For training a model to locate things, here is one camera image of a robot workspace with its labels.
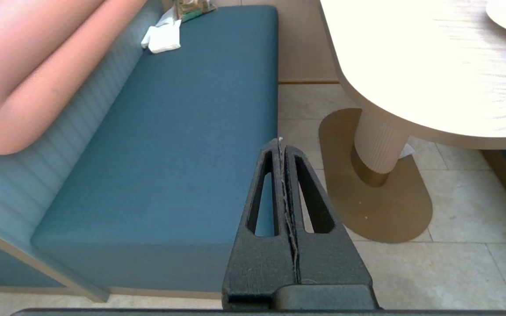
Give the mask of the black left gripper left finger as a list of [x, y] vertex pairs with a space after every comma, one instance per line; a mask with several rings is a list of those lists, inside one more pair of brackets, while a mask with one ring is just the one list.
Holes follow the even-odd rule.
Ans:
[[[264, 179], [271, 174], [273, 236], [255, 234]], [[281, 142], [265, 144], [255, 172], [222, 286], [223, 305], [271, 305], [273, 294], [297, 281], [291, 222], [285, 192]]]

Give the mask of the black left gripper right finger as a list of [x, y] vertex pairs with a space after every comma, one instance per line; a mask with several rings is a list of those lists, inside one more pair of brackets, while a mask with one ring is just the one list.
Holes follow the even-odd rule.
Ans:
[[307, 156], [287, 146], [284, 175], [299, 284], [371, 286], [372, 278]]

